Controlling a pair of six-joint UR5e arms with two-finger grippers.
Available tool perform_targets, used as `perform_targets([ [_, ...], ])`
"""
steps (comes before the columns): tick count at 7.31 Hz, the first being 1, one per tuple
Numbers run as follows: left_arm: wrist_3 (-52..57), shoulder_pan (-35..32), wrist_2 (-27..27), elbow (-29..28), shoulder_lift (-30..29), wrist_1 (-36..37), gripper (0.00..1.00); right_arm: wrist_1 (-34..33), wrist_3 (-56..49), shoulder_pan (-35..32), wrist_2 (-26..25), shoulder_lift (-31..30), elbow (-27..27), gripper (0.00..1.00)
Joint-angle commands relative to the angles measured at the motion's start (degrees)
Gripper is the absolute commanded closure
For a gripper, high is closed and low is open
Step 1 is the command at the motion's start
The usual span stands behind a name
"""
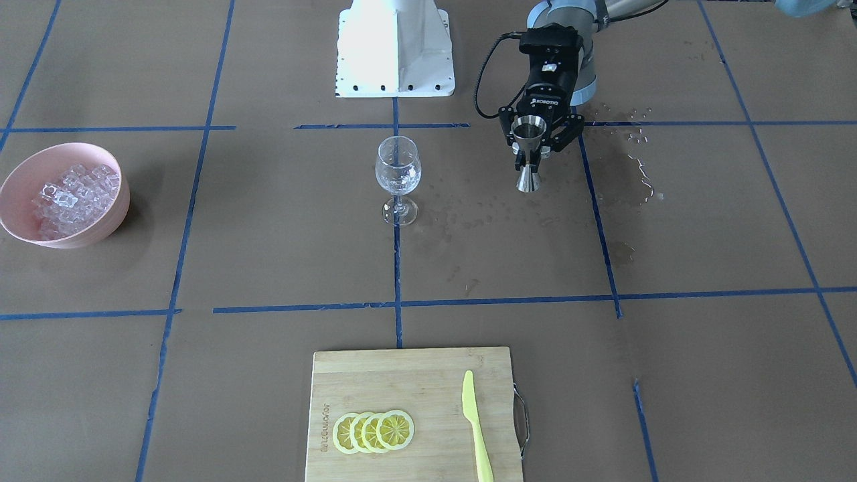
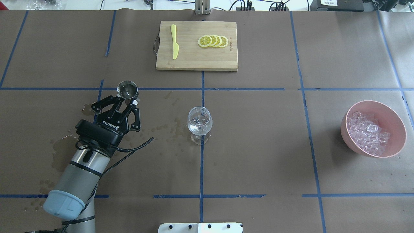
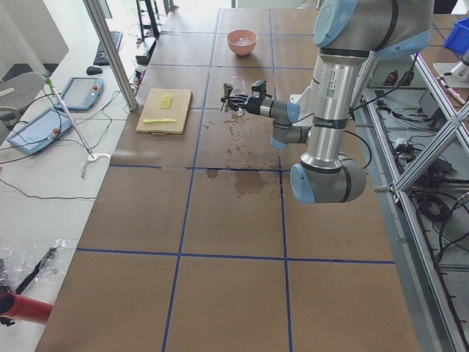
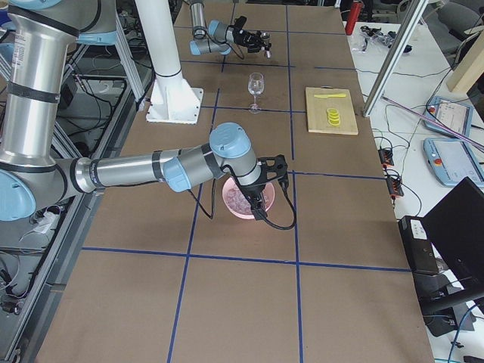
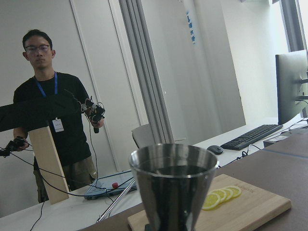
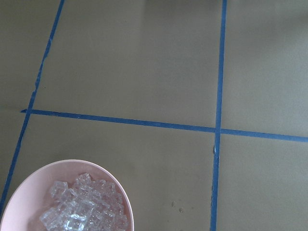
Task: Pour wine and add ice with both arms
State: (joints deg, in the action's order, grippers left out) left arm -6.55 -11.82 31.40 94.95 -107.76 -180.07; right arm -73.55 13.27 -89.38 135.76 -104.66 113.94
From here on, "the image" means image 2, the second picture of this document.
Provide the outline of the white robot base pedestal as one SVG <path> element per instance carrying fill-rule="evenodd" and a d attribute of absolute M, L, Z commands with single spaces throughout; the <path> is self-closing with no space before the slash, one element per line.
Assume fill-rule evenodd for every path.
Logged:
<path fill-rule="evenodd" d="M 210 222 L 210 223 L 164 223 L 158 233 L 243 233 L 242 223 Z"/>

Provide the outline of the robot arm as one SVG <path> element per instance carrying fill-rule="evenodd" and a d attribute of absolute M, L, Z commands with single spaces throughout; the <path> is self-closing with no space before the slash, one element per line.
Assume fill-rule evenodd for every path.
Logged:
<path fill-rule="evenodd" d="M 51 190 L 43 209 L 62 219 L 57 233 L 95 233 L 94 198 L 107 165 L 129 131 L 140 130 L 138 97 L 108 96 L 93 103 L 95 123 L 80 120 L 76 153 Z"/>

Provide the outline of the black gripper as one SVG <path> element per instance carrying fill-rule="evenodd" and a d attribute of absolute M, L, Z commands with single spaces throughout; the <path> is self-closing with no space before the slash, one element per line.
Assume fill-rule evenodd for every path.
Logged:
<path fill-rule="evenodd" d="M 119 112 L 120 106 L 125 101 L 124 98 L 118 96 L 108 96 L 91 105 L 92 110 L 97 115 L 97 124 L 109 131 L 113 131 L 119 135 L 125 135 L 129 131 L 139 132 L 141 130 L 140 112 L 138 100 L 129 100 L 125 113 Z M 115 111 L 111 115 L 111 110 L 102 112 L 105 107 L 112 106 L 111 110 Z"/>

